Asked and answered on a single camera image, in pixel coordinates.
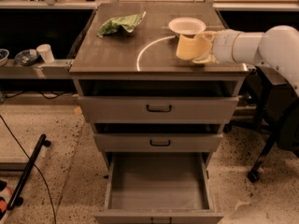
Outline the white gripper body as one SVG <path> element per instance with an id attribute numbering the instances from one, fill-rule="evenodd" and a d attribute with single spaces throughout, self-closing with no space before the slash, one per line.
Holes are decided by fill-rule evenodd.
<path id="1" fill-rule="evenodd" d="M 241 34 L 240 31 L 236 30 L 223 30 L 216 36 L 212 53 L 219 63 L 233 63 L 233 47 L 235 40 Z"/>

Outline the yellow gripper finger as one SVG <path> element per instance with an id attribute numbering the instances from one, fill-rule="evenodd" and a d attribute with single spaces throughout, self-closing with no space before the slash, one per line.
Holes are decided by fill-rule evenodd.
<path id="1" fill-rule="evenodd" d="M 210 42 L 213 42 L 215 38 L 217 37 L 218 33 L 215 31 L 204 31 L 202 33 L 199 33 L 196 35 L 196 38 L 204 38 Z"/>
<path id="2" fill-rule="evenodd" d="M 192 60 L 193 63 L 216 63 L 217 59 L 214 55 L 208 54 L 206 57 L 199 57 Z"/>

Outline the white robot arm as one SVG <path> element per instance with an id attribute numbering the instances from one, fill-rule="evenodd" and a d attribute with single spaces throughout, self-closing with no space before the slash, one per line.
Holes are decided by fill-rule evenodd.
<path id="1" fill-rule="evenodd" d="M 299 32 L 287 25 L 266 32 L 241 32 L 232 29 L 206 33 L 212 48 L 194 63 L 246 63 L 276 70 L 299 96 Z"/>

